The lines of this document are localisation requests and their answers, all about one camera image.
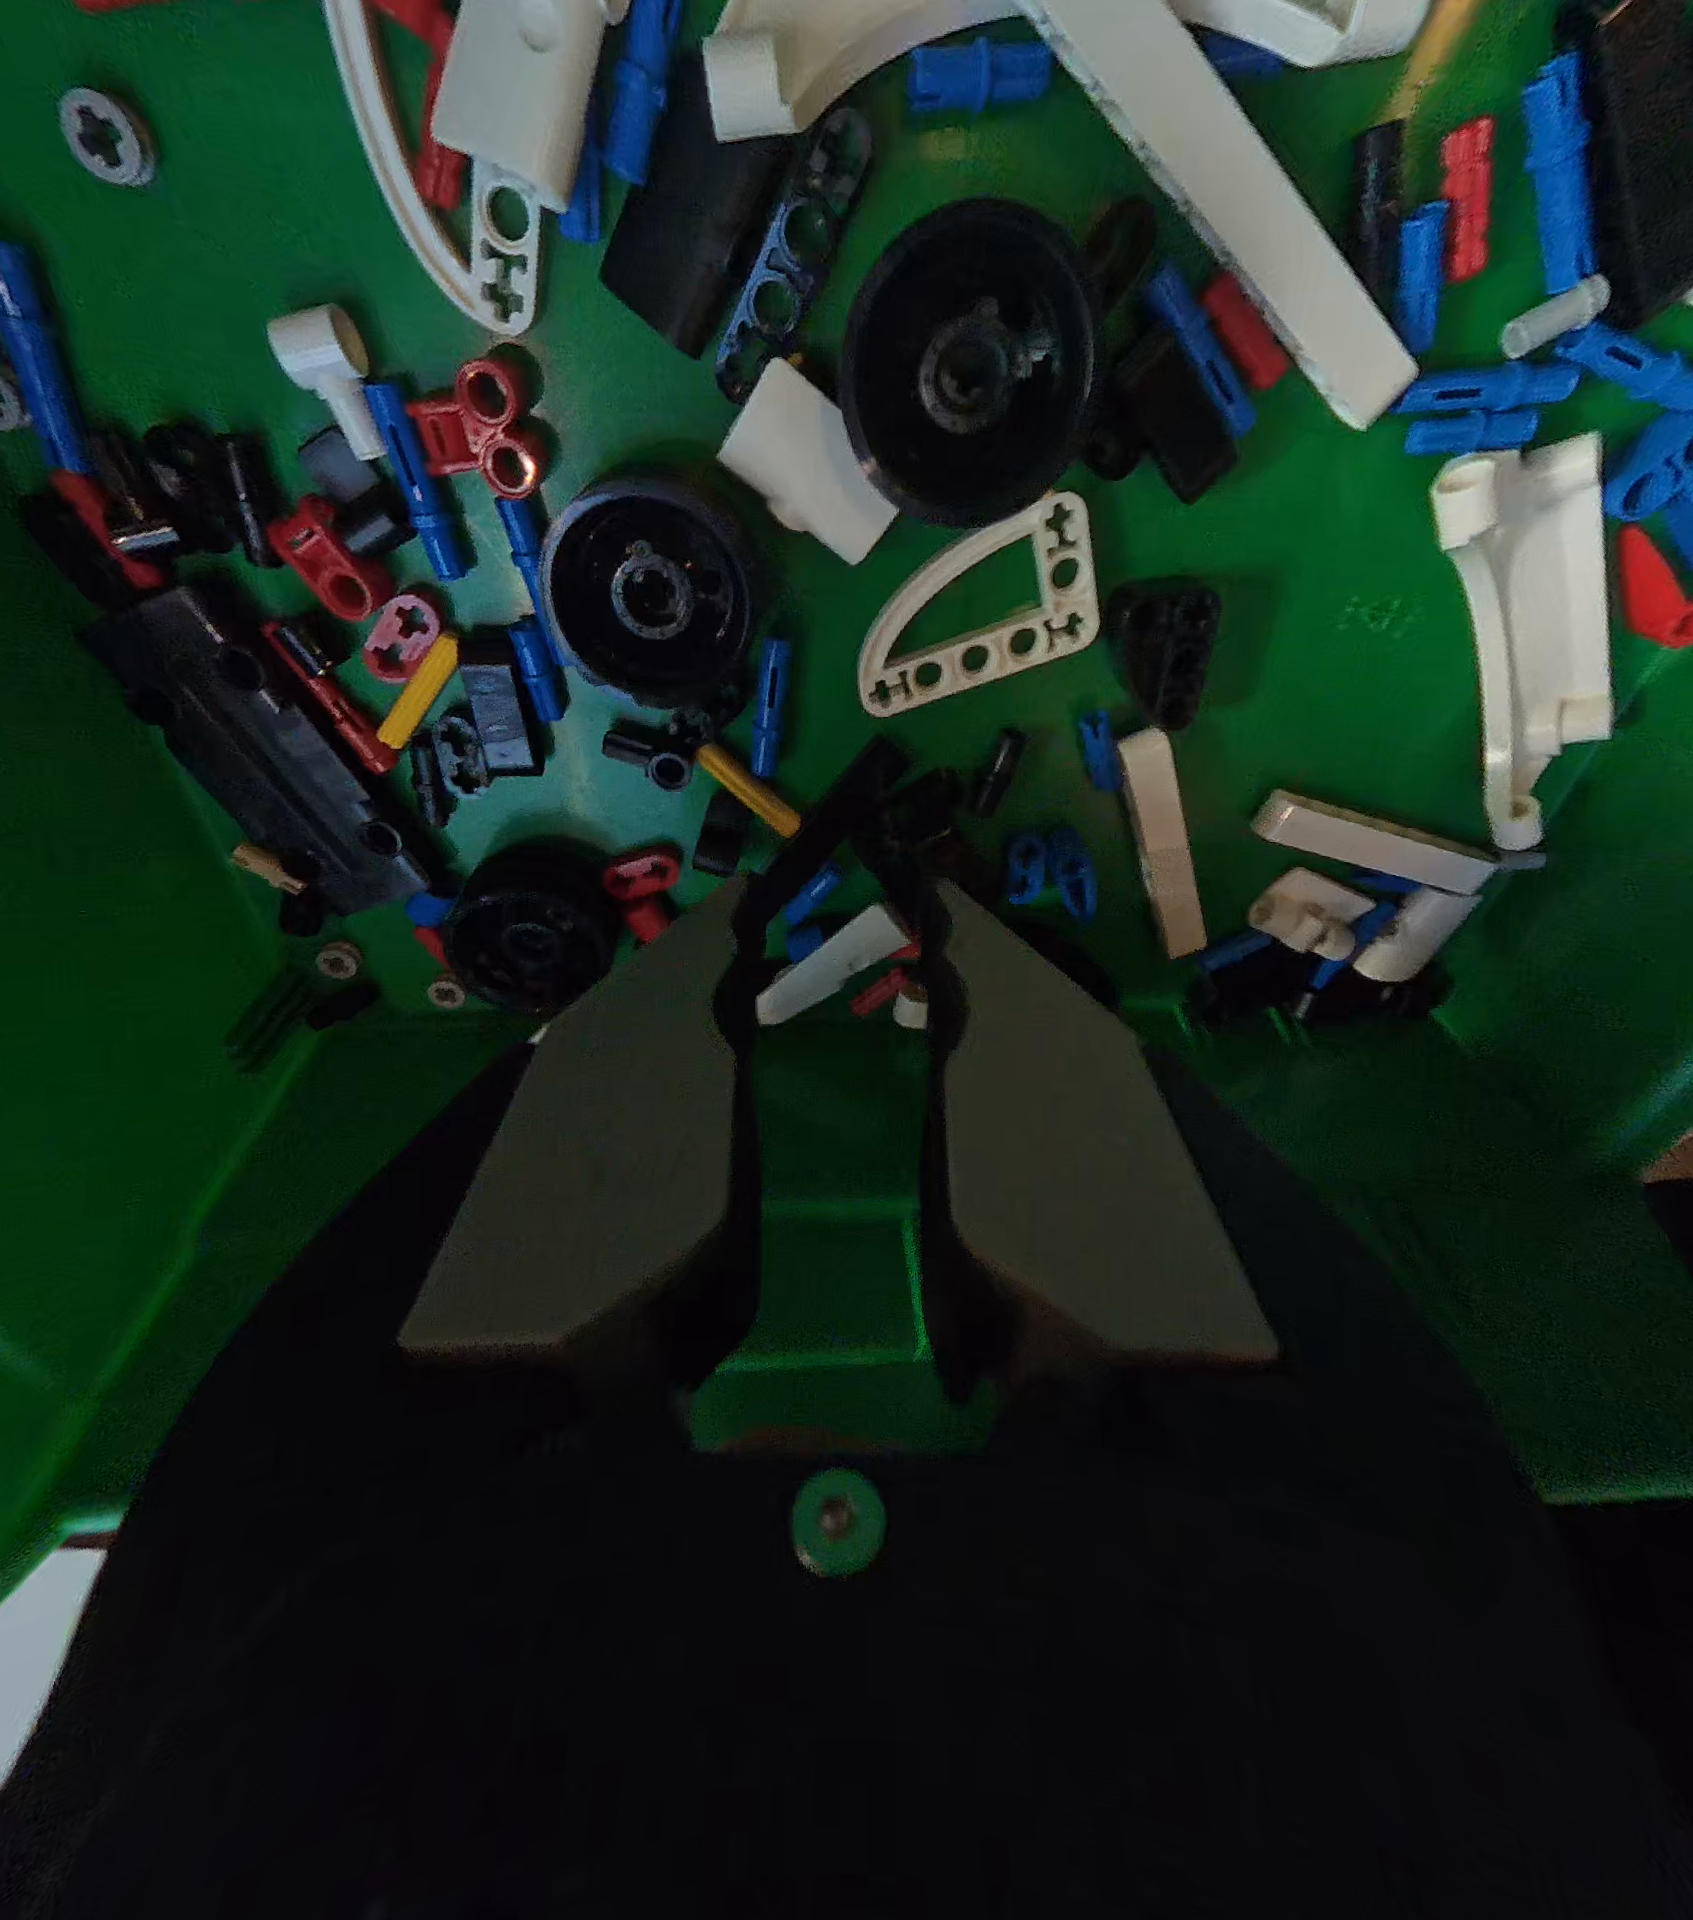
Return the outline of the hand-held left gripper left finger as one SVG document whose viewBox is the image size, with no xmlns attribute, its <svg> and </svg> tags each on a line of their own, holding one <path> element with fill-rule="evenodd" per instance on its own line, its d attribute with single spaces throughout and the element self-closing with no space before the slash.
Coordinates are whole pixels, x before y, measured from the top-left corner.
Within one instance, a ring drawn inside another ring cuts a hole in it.
<svg viewBox="0 0 1693 1920">
<path fill-rule="evenodd" d="M 701 1386 L 753 1328 L 763 874 L 735 876 L 546 1026 L 397 1331 L 435 1363 Z"/>
</svg>

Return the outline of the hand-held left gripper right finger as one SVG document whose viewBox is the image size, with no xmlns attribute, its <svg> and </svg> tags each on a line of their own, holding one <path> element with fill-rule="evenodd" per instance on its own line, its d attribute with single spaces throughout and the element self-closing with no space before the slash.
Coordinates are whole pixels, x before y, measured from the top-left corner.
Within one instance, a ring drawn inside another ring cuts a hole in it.
<svg viewBox="0 0 1693 1920">
<path fill-rule="evenodd" d="M 955 1402 L 1270 1366 L 1278 1336 L 1132 1029 L 955 882 L 928 884 L 918 928 L 920 1286 Z"/>
</svg>

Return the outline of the green plastic bin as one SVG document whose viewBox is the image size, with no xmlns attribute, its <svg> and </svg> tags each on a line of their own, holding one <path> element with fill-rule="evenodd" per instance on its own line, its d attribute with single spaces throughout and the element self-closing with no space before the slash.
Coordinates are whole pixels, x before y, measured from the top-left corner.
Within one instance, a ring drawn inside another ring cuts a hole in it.
<svg viewBox="0 0 1693 1920">
<path fill-rule="evenodd" d="M 92 425 L 249 431 L 277 498 L 327 417 L 266 321 L 344 305 L 373 371 L 441 388 L 478 332 L 425 281 L 378 196 L 318 3 L 85 13 L 0 3 L 0 238 L 42 278 Z M 869 739 L 911 775 L 972 778 L 1003 727 L 1026 757 L 992 822 L 949 822 L 955 876 L 995 884 L 1021 832 L 1073 828 L 1092 921 L 1021 913 L 1088 953 L 1123 1012 L 1243 1110 L 1372 1236 L 1540 1493 L 1693 1495 L 1693 1288 L 1646 1249 L 1631 1177 L 1693 1128 L 1693 648 L 1613 636 L 1616 727 L 1548 768 L 1542 863 L 1500 876 L 1439 955 L 1430 1017 L 1206 1023 L 1158 937 L 1118 793 L 1080 714 L 1136 714 L 1118 650 L 878 725 L 855 660 L 888 593 L 955 533 L 898 517 L 858 568 L 786 535 L 713 466 L 735 417 L 551 232 L 521 342 L 551 444 L 546 517 L 621 469 L 679 473 L 757 539 L 768 630 L 799 656 L 778 789 L 815 804 Z M 1254 402 L 1241 461 L 1197 504 L 1150 460 L 1065 480 L 1111 588 L 1195 578 L 1222 599 L 1206 701 L 1174 742 L 1219 940 L 1291 868 L 1250 828 L 1275 789 L 1487 847 L 1468 609 L 1434 537 L 1437 463 L 1407 422 L 1360 434 L 1296 371 Z M 425 1006 L 397 903 L 326 923 L 378 1004 L 279 1031 L 266 995 L 315 946 L 233 869 L 239 834 L 80 642 L 96 612 L 32 539 L 30 434 L 0 435 L 0 1597 L 112 1519 L 185 1389 L 309 1231 L 527 1026 Z"/>
</svg>

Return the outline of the black toy wheel rim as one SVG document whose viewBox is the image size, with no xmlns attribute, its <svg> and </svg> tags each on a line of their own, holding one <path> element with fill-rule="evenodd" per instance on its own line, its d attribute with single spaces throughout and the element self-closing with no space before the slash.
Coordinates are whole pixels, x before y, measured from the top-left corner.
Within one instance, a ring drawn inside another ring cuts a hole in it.
<svg viewBox="0 0 1693 1920">
<path fill-rule="evenodd" d="M 858 284 L 838 408 L 903 515 L 977 529 L 1035 504 L 1098 404 L 1102 300 L 1047 213 L 968 198 L 911 224 Z"/>
<path fill-rule="evenodd" d="M 620 468 L 581 486 L 542 535 L 537 612 L 592 682 L 644 707 L 737 684 L 766 582 L 753 527 L 700 480 Z"/>
<path fill-rule="evenodd" d="M 553 1017 L 618 955 L 623 926 L 604 866 L 604 851 L 570 835 L 525 835 L 488 851 L 441 921 L 446 969 L 502 1012 Z"/>
</svg>

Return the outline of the long black toy beam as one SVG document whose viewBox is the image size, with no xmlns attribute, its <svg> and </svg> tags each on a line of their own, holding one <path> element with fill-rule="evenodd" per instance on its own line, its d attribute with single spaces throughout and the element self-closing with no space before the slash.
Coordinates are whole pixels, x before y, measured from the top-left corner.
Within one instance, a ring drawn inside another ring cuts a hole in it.
<svg viewBox="0 0 1693 1920">
<path fill-rule="evenodd" d="M 208 571 L 164 588 L 74 636 L 239 835 L 332 913 L 429 888 L 418 825 L 313 717 L 229 578 Z"/>
</svg>

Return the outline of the white curved toy panel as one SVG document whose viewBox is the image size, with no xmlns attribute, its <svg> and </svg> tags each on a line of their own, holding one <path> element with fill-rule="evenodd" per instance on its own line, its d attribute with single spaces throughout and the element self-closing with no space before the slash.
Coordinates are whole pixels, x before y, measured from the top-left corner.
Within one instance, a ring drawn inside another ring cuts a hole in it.
<svg viewBox="0 0 1693 1920">
<path fill-rule="evenodd" d="M 1542 844 L 1539 780 L 1616 727 L 1603 484 L 1604 440 L 1582 431 L 1460 453 L 1430 487 L 1472 621 L 1483 814 L 1500 851 Z"/>
</svg>

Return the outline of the long white toy panel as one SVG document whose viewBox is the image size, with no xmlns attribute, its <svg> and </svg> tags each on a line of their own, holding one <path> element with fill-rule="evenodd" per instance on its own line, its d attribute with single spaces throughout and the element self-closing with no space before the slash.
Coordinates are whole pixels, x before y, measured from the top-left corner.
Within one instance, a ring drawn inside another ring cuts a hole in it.
<svg viewBox="0 0 1693 1920">
<path fill-rule="evenodd" d="M 1352 430 L 1384 416 L 1416 359 L 1173 8 L 1022 1 L 1021 11 L 1331 412 Z"/>
</svg>

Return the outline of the white curved toy frame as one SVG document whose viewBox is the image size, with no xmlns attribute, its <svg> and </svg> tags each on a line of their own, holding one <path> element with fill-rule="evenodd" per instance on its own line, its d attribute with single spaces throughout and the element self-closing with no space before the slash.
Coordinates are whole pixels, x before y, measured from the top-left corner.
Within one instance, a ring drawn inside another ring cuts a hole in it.
<svg viewBox="0 0 1693 1920">
<path fill-rule="evenodd" d="M 992 625 L 905 650 L 914 617 L 977 565 L 1024 549 L 1035 599 Z M 1088 650 L 1101 632 L 1092 520 L 1073 489 L 1042 494 L 918 565 L 869 625 L 856 660 L 861 710 L 877 721 L 930 707 Z"/>
</svg>

